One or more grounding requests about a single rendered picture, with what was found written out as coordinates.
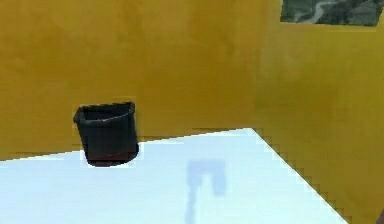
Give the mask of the black waste bin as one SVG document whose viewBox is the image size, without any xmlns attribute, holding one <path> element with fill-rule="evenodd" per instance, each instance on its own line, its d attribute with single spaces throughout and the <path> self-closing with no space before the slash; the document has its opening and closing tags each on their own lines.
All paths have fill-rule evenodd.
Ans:
<svg viewBox="0 0 384 224">
<path fill-rule="evenodd" d="M 139 153 L 133 102 L 80 106 L 73 123 L 89 165 L 122 165 Z"/>
</svg>

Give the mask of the grey green wall picture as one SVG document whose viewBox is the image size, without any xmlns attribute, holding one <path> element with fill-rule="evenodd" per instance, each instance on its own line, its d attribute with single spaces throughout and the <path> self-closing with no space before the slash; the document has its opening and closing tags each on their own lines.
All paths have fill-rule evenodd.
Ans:
<svg viewBox="0 0 384 224">
<path fill-rule="evenodd" d="M 375 27 L 384 0 L 282 0 L 280 21 Z"/>
</svg>

